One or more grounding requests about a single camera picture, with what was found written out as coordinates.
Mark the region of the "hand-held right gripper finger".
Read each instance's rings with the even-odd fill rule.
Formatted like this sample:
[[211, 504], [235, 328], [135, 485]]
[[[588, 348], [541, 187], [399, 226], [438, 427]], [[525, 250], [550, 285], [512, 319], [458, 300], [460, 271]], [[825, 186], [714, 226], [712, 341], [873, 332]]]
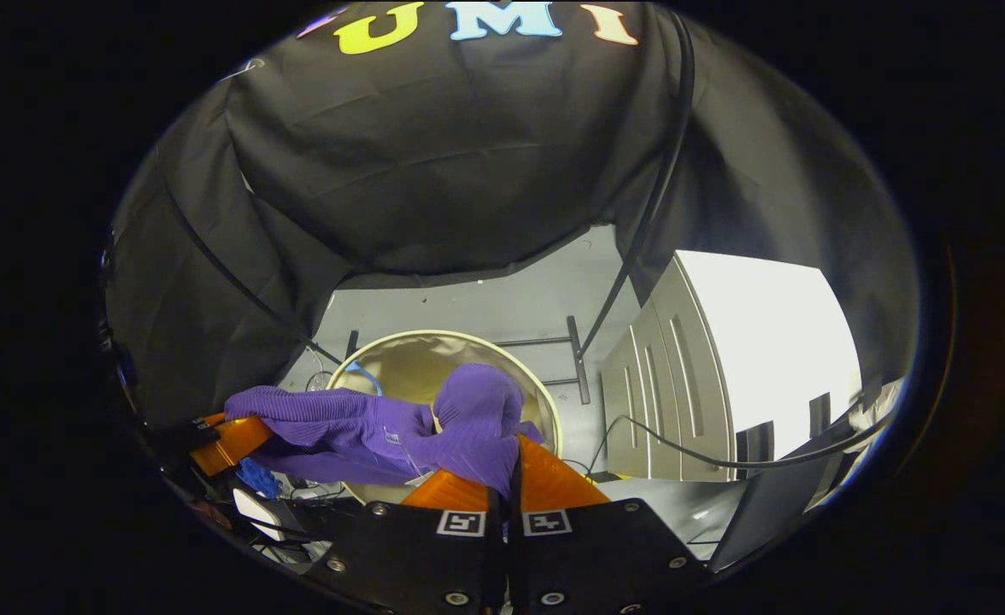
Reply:
[[517, 614], [681, 614], [711, 575], [643, 499], [612, 500], [519, 436], [508, 530]]
[[496, 614], [505, 600], [498, 494], [437, 471], [373, 500], [301, 578], [366, 614]]

